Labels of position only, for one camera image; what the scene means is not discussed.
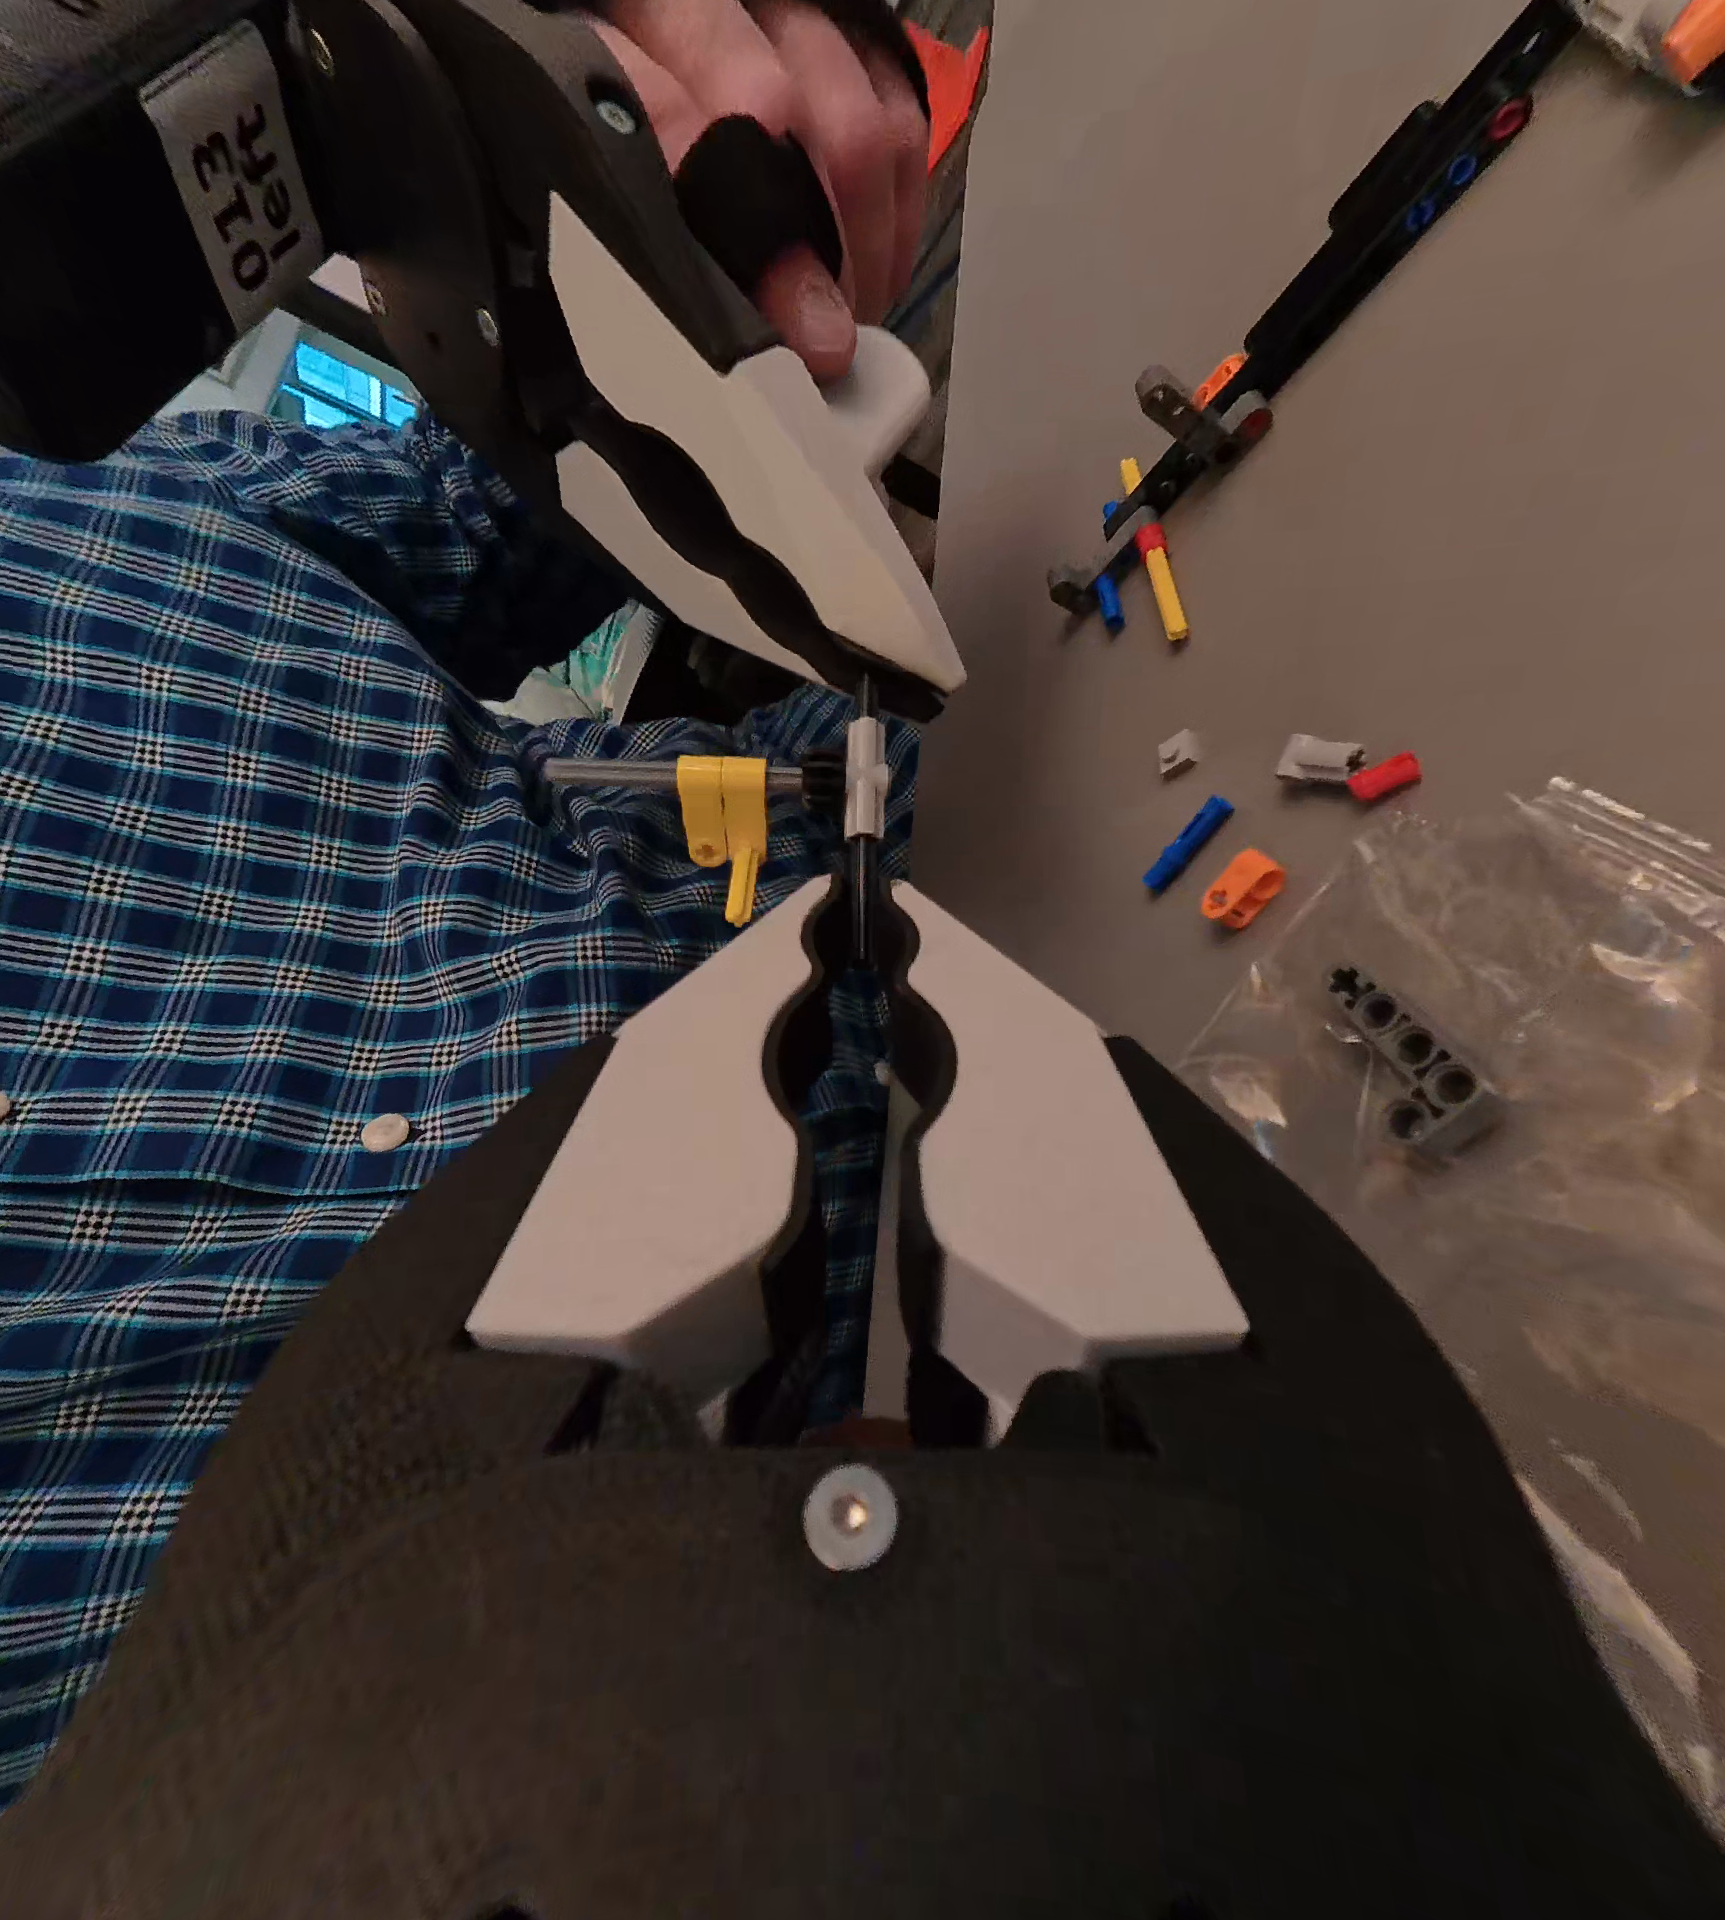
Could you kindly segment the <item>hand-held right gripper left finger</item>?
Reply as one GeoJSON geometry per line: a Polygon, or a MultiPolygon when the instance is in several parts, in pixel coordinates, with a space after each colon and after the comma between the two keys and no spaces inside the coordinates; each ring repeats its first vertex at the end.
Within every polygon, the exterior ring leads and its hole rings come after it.
{"type": "Polygon", "coordinates": [[[778,1350],[763,1260],[807,1220],[768,1048],[831,891],[802,882],[617,1027],[468,1311],[476,1348],[638,1371],[731,1440],[734,1393],[778,1350]]]}

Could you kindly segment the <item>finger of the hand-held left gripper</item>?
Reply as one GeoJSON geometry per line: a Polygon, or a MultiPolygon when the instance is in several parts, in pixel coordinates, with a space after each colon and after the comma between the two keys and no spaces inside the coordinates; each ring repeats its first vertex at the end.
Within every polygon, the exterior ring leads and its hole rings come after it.
{"type": "Polygon", "coordinates": [[[650,454],[684,457],[818,612],[859,613],[865,647],[938,668],[942,697],[959,690],[965,661],[853,417],[798,356],[766,346],[714,370],[561,194],[549,200],[547,271],[593,387],[569,444],[599,449],[640,497],[634,472],[650,454]]]}
{"type": "Polygon", "coordinates": [[[941,669],[861,642],[861,616],[826,617],[789,567],[745,536],[681,454],[653,451],[630,476],[589,444],[556,455],[564,515],[634,581],[646,602],[745,659],[856,695],[891,713],[941,712],[941,669]]]}

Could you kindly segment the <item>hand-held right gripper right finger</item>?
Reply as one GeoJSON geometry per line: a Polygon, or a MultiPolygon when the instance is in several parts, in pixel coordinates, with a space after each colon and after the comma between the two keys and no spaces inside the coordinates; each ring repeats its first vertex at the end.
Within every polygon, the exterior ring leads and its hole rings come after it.
{"type": "Polygon", "coordinates": [[[880,1188],[880,1415],[992,1444],[1051,1374],[1251,1320],[1102,1029],[908,882],[880,1188]]]}

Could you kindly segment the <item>yellow lego steering assembly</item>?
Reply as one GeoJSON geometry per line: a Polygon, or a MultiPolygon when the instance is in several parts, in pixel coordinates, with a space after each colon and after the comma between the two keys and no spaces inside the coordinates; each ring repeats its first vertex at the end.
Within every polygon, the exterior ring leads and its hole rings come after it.
{"type": "Polygon", "coordinates": [[[854,718],[842,749],[800,762],[754,755],[681,753],[670,759],[549,755],[542,779],[552,787],[667,794],[676,799],[691,862],[728,871],[727,920],[748,926],[771,842],[771,803],[798,802],[838,821],[844,844],[842,896],[851,915],[851,963],[873,969],[880,957],[876,924],[886,903],[882,842],[891,796],[886,730],[875,675],[853,693],[854,718]]]}

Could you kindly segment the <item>black lego chassis frame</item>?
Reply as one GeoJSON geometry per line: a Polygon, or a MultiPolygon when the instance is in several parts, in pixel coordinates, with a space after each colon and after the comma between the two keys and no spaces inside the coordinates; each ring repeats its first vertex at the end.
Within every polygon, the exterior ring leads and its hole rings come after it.
{"type": "Polygon", "coordinates": [[[1528,125],[1536,84],[1586,39],[1682,100],[1725,107],[1725,2],[1523,5],[1451,93],[1417,103],[1330,204],[1322,243],[1243,348],[1194,387],[1162,366],[1142,370],[1138,408],[1170,446],[1144,477],[1122,481],[1099,554],[1048,574],[1060,612],[1118,607],[1118,579],[1156,554],[1162,515],[1259,446],[1283,390],[1528,125]]]}

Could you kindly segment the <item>orange lego connector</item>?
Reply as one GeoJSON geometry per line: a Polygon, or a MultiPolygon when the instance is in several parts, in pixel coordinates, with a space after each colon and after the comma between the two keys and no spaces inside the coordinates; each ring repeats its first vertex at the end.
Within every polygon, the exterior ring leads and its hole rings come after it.
{"type": "Polygon", "coordinates": [[[1241,849],[1206,885],[1200,898],[1204,920],[1225,931],[1241,931],[1281,898],[1287,870],[1259,848],[1241,849]]]}

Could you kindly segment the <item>short dark grey lego beam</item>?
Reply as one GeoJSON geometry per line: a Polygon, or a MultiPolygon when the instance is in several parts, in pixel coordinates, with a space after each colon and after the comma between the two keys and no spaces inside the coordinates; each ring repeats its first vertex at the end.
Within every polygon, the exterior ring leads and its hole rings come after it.
{"type": "Polygon", "coordinates": [[[1500,1125],[1500,1093],[1412,993],[1357,966],[1327,969],[1325,992],[1348,1031],[1396,1077],[1380,1120],[1386,1140],[1447,1162],[1500,1125]]]}

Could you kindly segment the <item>blue lego pin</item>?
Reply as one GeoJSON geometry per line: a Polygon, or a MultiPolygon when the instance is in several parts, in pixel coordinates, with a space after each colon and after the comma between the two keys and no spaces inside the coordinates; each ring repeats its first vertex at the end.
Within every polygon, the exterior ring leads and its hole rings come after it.
{"type": "Polygon", "coordinates": [[[1160,898],[1166,894],[1166,890],[1183,878],[1183,874],[1198,860],[1204,848],[1220,834],[1227,821],[1234,818],[1234,810],[1237,807],[1229,798],[1211,794],[1144,870],[1144,891],[1150,898],[1160,898]]]}

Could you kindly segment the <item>person's left hand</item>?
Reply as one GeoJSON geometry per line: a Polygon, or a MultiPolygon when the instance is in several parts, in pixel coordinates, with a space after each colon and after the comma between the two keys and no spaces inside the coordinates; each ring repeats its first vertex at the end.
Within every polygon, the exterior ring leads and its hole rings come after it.
{"type": "Polygon", "coordinates": [[[928,112],[880,4],[611,2],[589,12],[670,172],[709,185],[709,247],[826,385],[906,291],[928,112]]]}

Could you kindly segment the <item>blue plaid shirt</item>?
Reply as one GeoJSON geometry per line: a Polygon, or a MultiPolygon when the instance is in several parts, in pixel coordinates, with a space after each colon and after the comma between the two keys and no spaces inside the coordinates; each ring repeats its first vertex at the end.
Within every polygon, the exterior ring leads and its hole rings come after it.
{"type": "Polygon", "coordinates": [[[314,1294],[728,941],[678,803],[545,759],[842,746],[495,708],[611,600],[427,416],[0,447],[0,1815],[314,1294]]]}

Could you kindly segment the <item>clear plastic bag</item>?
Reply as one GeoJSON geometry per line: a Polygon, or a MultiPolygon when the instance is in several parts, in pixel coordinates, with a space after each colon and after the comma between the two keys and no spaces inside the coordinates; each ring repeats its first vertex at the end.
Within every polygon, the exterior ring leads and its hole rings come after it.
{"type": "Polygon", "coordinates": [[[1394,810],[1292,906],[1184,1082],[1370,1253],[1497,1430],[1626,1699],[1725,1827],[1725,855],[1571,779],[1394,810]],[[1503,1099],[1458,1155],[1327,969],[1414,995],[1503,1099]]]}

